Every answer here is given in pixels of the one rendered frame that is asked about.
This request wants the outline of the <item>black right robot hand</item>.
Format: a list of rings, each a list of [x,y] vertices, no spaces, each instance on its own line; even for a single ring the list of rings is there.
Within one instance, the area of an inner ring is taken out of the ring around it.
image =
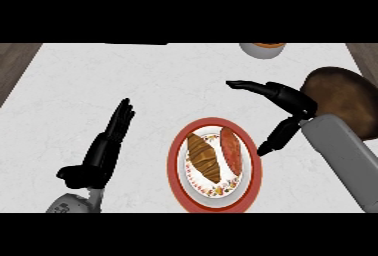
[[[267,140],[261,143],[256,154],[264,156],[271,151],[280,150],[292,139],[300,126],[299,122],[314,117],[317,111],[315,101],[296,89],[275,82],[259,84],[252,81],[227,81],[231,89],[243,89],[262,95],[289,114],[271,131]]]

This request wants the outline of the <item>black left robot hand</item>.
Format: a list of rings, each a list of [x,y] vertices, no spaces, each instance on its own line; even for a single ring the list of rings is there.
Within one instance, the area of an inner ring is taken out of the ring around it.
[[[129,99],[125,98],[113,111],[104,131],[92,140],[82,163],[57,171],[55,177],[64,181],[67,188],[104,188],[114,170],[120,143],[134,114]]]

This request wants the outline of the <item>brown round pan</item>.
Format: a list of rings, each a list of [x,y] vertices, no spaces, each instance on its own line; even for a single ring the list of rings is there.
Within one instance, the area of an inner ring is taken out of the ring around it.
[[[315,115],[336,115],[361,140],[378,139],[378,87],[352,71],[321,67],[299,91],[315,101]]]

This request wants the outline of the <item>brown croissant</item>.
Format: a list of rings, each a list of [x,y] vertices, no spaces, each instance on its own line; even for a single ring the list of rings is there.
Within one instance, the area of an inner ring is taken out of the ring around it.
[[[188,160],[202,176],[212,182],[219,182],[219,166],[215,150],[205,140],[193,133],[187,135]]]

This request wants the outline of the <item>red rimmed floral plate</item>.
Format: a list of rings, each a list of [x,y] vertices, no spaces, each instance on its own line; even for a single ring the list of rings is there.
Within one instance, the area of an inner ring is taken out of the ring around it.
[[[168,151],[166,176],[188,212],[244,212],[261,185],[261,161],[243,129],[202,118],[179,130]]]

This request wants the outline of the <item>grey bowl with orange contents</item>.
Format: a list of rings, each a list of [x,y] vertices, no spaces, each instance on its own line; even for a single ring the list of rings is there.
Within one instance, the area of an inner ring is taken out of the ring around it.
[[[271,59],[274,58],[283,48],[283,43],[240,43],[241,51],[256,59]]]

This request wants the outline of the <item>red sausage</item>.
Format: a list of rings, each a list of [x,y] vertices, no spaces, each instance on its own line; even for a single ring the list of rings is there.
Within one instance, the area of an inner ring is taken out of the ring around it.
[[[240,144],[228,127],[219,130],[219,146],[230,171],[238,176],[241,173]]]

